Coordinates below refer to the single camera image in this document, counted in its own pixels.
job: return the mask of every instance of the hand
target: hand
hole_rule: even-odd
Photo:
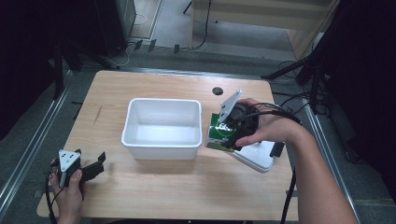
[[[253,105],[259,111],[273,110],[265,105],[256,105],[259,102],[253,99],[241,99],[237,103],[242,105]],[[238,147],[244,147],[260,141],[291,142],[295,134],[304,128],[291,119],[275,115],[260,115],[257,131],[250,136],[242,137],[236,141]]]
[[[52,185],[55,201],[59,208],[58,223],[79,223],[82,212],[82,195],[79,190],[79,180],[82,177],[81,170],[76,170],[69,180],[69,187],[63,190],[59,188],[59,179],[55,171],[52,172],[49,182]]]

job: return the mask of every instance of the black curtain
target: black curtain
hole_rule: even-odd
[[[348,10],[327,43],[329,90],[356,135],[348,145],[383,177],[396,201],[396,2],[341,1]]]

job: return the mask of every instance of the white triangular piece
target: white triangular piece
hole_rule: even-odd
[[[81,156],[78,152],[59,150],[59,162],[61,164],[61,171],[65,172],[69,167]]]
[[[242,94],[242,90],[237,90],[232,96],[230,96],[230,98],[228,98],[226,101],[224,101],[221,104],[221,110],[219,113],[219,123],[222,123],[225,119],[227,119],[227,117],[230,115],[231,111],[233,110],[233,107],[235,106],[241,94]]]

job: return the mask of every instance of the black tripod stand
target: black tripod stand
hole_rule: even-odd
[[[296,81],[297,84],[304,85],[311,77],[313,78],[309,104],[313,112],[317,114],[318,85],[320,79],[325,75],[323,65],[325,64],[326,58],[328,58],[328,55],[331,53],[332,45],[334,44],[332,41],[337,35],[338,27],[347,13],[348,7],[345,6],[345,1],[340,1],[340,4],[338,5],[335,15],[332,19],[332,23],[324,33],[323,37],[319,40],[318,45],[309,55],[296,63],[274,72],[273,74],[263,75],[262,79],[275,79],[299,67],[302,67],[301,71],[296,77]]]

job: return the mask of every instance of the tabletop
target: tabletop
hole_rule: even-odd
[[[215,95],[215,87],[224,93]],[[286,150],[268,173],[261,174],[227,152],[205,147],[211,114],[219,113],[220,103],[237,90],[242,90],[241,98],[274,102],[269,83],[262,80],[98,72],[64,146],[70,151],[81,149],[82,167],[106,153],[105,171],[89,181],[83,216],[280,220],[291,180]],[[201,103],[203,143],[195,160],[134,159],[121,135],[128,104],[138,97]],[[37,213],[48,216],[45,197]],[[288,220],[297,219],[297,198],[292,198]]]

